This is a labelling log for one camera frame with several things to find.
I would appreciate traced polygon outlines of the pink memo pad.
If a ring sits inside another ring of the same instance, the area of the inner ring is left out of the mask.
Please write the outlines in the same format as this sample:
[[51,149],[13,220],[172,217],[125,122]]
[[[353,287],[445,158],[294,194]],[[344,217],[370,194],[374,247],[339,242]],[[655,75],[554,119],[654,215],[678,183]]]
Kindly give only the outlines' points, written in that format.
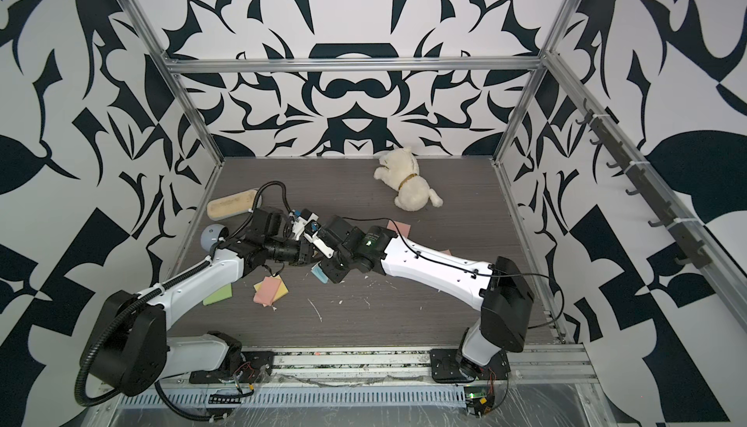
[[399,236],[402,236],[402,238],[408,238],[412,226],[409,224],[389,220],[387,223],[387,228],[389,230],[393,230],[393,232],[397,232],[397,234],[399,234]]

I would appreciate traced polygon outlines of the blue memo pad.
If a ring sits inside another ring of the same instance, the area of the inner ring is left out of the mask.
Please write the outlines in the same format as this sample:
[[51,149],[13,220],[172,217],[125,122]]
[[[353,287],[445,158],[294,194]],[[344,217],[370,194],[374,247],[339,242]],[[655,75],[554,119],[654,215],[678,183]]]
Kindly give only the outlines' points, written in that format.
[[329,282],[329,277],[324,273],[319,264],[315,264],[311,268],[311,273],[323,284]]

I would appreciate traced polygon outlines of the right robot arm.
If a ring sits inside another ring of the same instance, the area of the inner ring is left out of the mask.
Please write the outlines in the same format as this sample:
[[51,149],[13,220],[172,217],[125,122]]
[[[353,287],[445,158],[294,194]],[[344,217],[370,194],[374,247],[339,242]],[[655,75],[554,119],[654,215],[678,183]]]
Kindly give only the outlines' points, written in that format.
[[482,368],[501,351],[524,351],[534,294],[511,260],[494,263],[453,257],[421,246],[400,230],[372,226],[367,232],[334,216],[322,226],[313,220],[303,238],[322,255],[314,272],[342,283],[350,271],[408,279],[446,293],[480,317],[460,343],[460,363]]

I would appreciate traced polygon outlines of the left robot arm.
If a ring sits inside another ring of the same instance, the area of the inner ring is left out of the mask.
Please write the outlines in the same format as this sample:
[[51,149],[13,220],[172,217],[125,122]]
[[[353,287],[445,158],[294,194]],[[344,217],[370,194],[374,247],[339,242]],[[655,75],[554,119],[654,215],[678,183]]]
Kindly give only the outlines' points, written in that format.
[[317,220],[307,209],[288,214],[257,208],[236,234],[218,224],[202,234],[201,262],[138,293],[120,291],[103,304],[80,359],[77,403],[99,405],[118,394],[135,396],[163,378],[205,372],[230,378],[242,363],[237,339],[220,332],[169,337],[168,330],[192,308],[267,261],[309,263],[314,249],[305,237]]

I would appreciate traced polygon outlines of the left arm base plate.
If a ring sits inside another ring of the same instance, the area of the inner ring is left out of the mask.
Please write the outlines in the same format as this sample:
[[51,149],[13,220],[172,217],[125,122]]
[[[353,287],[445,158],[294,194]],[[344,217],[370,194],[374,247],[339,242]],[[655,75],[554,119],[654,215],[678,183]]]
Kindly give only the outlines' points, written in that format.
[[233,383],[253,384],[268,380],[274,370],[273,351],[231,352],[222,365],[213,371],[190,374],[190,384]]

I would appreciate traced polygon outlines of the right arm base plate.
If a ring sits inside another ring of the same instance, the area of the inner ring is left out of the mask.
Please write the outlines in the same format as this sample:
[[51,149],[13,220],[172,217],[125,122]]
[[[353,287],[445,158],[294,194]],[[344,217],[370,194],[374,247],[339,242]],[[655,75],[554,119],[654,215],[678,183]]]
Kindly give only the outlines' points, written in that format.
[[431,349],[429,358],[431,378],[437,383],[468,383],[509,378],[510,364],[505,351],[496,353],[486,366],[469,361],[458,349]]

